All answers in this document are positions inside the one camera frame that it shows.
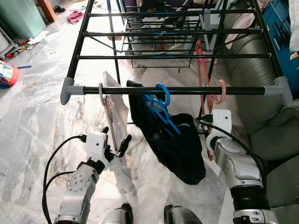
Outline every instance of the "paper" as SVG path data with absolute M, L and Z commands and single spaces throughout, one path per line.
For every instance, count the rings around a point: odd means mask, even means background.
M 28 44 L 36 44 L 40 41 L 42 41 L 42 39 L 48 34 L 47 30 L 43 30 L 42 32 L 40 32 L 34 39 L 32 39 L 31 41 L 28 42 Z
M 55 50 L 47 53 L 47 61 L 55 59 L 55 58 L 59 58 L 59 57 L 61 57 L 60 53 Z
M 104 86 L 120 86 L 108 72 L 104 71 L 103 77 Z M 121 95 L 107 95 L 107 104 L 110 107 L 113 121 L 110 129 L 113 128 L 116 148 L 119 149 L 122 140 L 127 136 L 128 108 Z

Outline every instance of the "sofa cushion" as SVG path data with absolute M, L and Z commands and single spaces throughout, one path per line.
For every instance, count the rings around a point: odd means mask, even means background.
M 299 99 L 293 101 L 292 107 L 284 107 L 281 112 L 269 122 L 269 124 L 272 126 L 281 126 L 293 118 L 299 120 Z
M 281 126 L 265 125 L 250 136 L 254 153 L 266 161 L 286 159 L 299 152 L 298 120 L 291 119 Z
M 267 176 L 267 196 L 270 207 L 297 204 L 298 195 L 299 155 L 283 163 Z
M 299 223 L 299 204 L 290 204 L 271 210 L 275 212 L 279 224 Z
M 246 1 L 237 1 L 231 9 L 247 8 Z M 232 28 L 241 14 L 227 14 L 224 28 Z M 249 35 L 234 42 L 232 49 L 223 47 L 224 53 L 232 54 L 266 54 L 265 45 L 260 35 Z M 274 85 L 274 73 L 268 59 L 239 58 L 226 59 L 231 74 L 232 86 L 254 87 Z M 283 107 L 279 97 L 236 96 L 245 128 L 249 135 L 264 127 Z

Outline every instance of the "black cable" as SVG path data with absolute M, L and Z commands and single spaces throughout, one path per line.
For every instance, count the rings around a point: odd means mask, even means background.
M 76 135 L 76 136 L 72 136 L 70 138 L 68 138 L 67 140 L 65 140 L 63 143 L 61 143 L 58 148 L 53 152 L 53 154 L 51 155 L 51 157 L 49 158 L 47 165 L 46 165 L 46 169 L 45 169 L 45 174 L 43 177 L 43 199 L 42 199 L 42 207 L 43 207 L 43 214 L 46 217 L 46 220 L 48 222 L 48 224 L 52 224 L 51 222 L 51 218 L 49 215 L 49 210 L 48 210 L 48 206 L 47 206 L 47 196 L 46 196 L 46 192 L 47 192 L 47 174 L 48 174 L 48 170 L 49 170 L 49 166 L 50 163 L 53 159 L 53 157 L 56 155 L 56 153 L 60 150 L 60 148 L 68 141 L 72 140 L 72 139 L 81 139 L 83 141 L 84 137 L 86 137 L 86 135 Z
M 194 119 L 194 120 L 196 122 L 198 122 L 199 124 L 201 124 L 201 125 L 205 125 L 207 127 L 214 128 L 214 129 L 216 129 L 218 131 L 221 131 L 222 133 L 226 134 L 228 137 L 230 137 L 232 140 L 234 140 L 235 142 L 237 142 L 240 146 L 242 146 L 244 148 L 244 150 L 256 162 L 256 165 L 257 165 L 259 171 L 261 172 L 262 182 L 263 182 L 263 187 L 264 187 L 265 194 L 267 194 L 267 176 L 265 174 L 266 164 L 265 164 L 264 160 L 259 155 L 254 154 L 246 145 L 243 144 L 243 142 L 241 142 L 240 140 L 238 140 L 231 133 L 228 133 L 227 131 L 223 130 L 222 128 L 214 126 L 214 125 L 211 125 L 209 123 L 201 122 L 201 121 L 199 121 L 197 119 Z
M 65 175 L 65 174 L 72 174 L 72 173 L 74 173 L 74 172 L 75 172 L 75 171 L 67 171 L 67 172 L 61 172 L 61 173 L 58 173 L 58 174 L 54 175 L 54 176 L 48 181 L 48 183 L 47 183 L 47 185 L 46 185 L 46 192 L 47 192 L 47 190 L 48 190 L 50 184 L 52 183 L 52 181 L 53 181 L 55 178 L 57 178 L 57 177 L 59 177 L 59 176 L 61 176 L 61 175 Z

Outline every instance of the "clothing on floor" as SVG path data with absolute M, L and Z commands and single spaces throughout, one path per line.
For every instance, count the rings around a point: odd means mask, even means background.
M 67 19 L 71 24 L 77 24 L 83 18 L 83 13 L 74 11 L 67 16 Z
M 127 81 L 127 86 L 142 87 L 130 80 Z M 163 94 L 157 94 L 156 97 L 165 100 Z M 164 122 L 152 117 L 142 95 L 129 95 L 129 101 L 132 120 L 141 129 L 158 160 L 183 182 L 198 184 L 206 176 L 206 169 L 193 117 L 190 114 L 171 116 L 172 122 L 181 133 L 173 139 L 165 134 Z

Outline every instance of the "blue cabinet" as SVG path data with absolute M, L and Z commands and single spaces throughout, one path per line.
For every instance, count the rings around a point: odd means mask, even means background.
M 268 27 L 280 67 L 287 78 L 293 98 L 299 98 L 299 56 L 290 52 L 290 16 L 288 1 L 272 1 L 265 10 L 264 19 Z

